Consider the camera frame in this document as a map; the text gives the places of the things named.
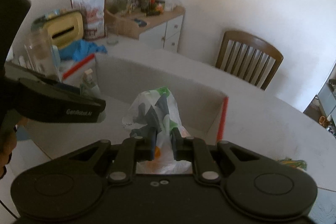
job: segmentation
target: silver screw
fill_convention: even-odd
[[[158,187],[158,186],[160,186],[160,183],[158,183],[157,181],[152,181],[152,182],[150,183],[150,185],[151,185],[151,186],[154,186],[154,187]]]
[[[168,183],[169,183],[168,180],[165,180],[165,179],[160,180],[160,184],[162,184],[162,185],[166,185],[166,184],[168,184]]]
[[[124,172],[120,172],[120,171],[117,171],[117,172],[112,172],[110,174],[110,178],[113,179],[113,180],[123,180],[125,179],[127,176],[126,176],[126,173]]]
[[[206,171],[202,173],[202,177],[206,180],[215,180],[218,179],[219,175],[217,172],[214,171]]]

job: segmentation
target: crumpled plastic bag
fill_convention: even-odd
[[[178,128],[182,137],[190,136],[182,126],[177,102],[167,87],[140,93],[122,119],[131,137],[147,137],[151,127],[157,130],[155,159],[139,162],[138,174],[192,173],[191,163],[174,160],[170,134]]]

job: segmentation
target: wooden chair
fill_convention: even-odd
[[[240,60],[240,57],[241,57],[241,54],[242,54],[243,46],[244,45],[247,46],[246,51],[245,51],[244,56],[243,56],[243,59],[241,61],[241,64],[240,64],[238,72],[237,72],[237,77],[239,77],[240,74],[243,72],[242,70],[243,70],[244,65],[246,63],[246,60],[249,56],[249,53],[251,53],[252,50],[254,49],[253,53],[252,53],[252,56],[249,60],[249,63],[247,65],[247,68],[245,70],[245,73],[243,74],[243,77],[242,77],[243,80],[248,81],[249,83],[251,83],[253,78],[255,77],[255,74],[259,69],[259,66],[260,66],[260,63],[261,63],[261,60],[262,60],[264,54],[267,55],[267,59],[266,59],[264,65],[263,65],[263,67],[262,67],[262,69],[261,69],[261,71],[260,71],[260,73],[257,77],[257,80],[254,83],[255,86],[258,85],[261,78],[263,77],[263,74],[265,73],[265,70],[266,70],[266,67],[268,66],[270,58],[273,58],[275,60],[272,68],[270,69],[270,71],[269,71],[268,75],[266,76],[263,84],[261,85],[261,89],[265,90],[266,87],[268,86],[269,82],[271,82],[271,80],[272,80],[273,76],[275,75],[277,69],[279,68],[279,66],[280,66],[280,64],[281,64],[281,62],[284,58],[283,55],[274,46],[272,46],[271,44],[269,44],[265,40],[262,40],[259,37],[255,37],[254,35],[251,35],[249,33],[242,32],[242,31],[227,31],[224,34],[222,45],[221,45],[220,50],[219,50],[218,59],[217,59],[217,62],[216,62],[216,68],[219,68],[219,69],[221,68],[222,63],[223,63],[223,59],[224,59],[224,56],[225,56],[225,53],[226,53],[226,50],[227,50],[227,46],[228,46],[230,41],[233,41],[233,45],[232,45],[231,51],[228,55],[227,62],[225,64],[224,71],[226,71],[226,72],[228,71],[228,69],[230,67],[232,57],[234,55],[234,52],[236,51],[236,44],[237,44],[237,42],[240,43],[240,46],[238,48],[238,52],[237,52],[236,57],[234,59],[233,65],[231,67],[230,74],[234,74],[234,72],[236,70],[236,67],[237,67],[237,64],[238,64],[238,61]],[[259,55],[258,61],[257,61],[256,65],[254,66],[254,69],[252,71],[252,74],[250,75],[250,78],[247,79],[247,76],[249,75],[249,73],[252,69],[252,64],[255,63],[254,61],[257,58],[256,53],[257,53],[258,50],[261,52],[260,55]]]

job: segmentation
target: food package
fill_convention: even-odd
[[[190,136],[182,126],[179,109],[171,91],[166,88],[142,92],[122,119],[123,127],[131,137],[146,138],[150,128],[157,130],[155,159],[137,163],[139,174],[191,173],[191,163],[174,160],[170,134],[178,128],[182,137]]]
[[[104,10],[106,0],[71,0],[71,7],[83,16],[84,38],[95,40],[105,37]]]

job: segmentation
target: clear plastic container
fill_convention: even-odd
[[[25,44],[31,67],[47,76],[58,76],[53,63],[51,37],[46,29],[38,29],[28,35]]]

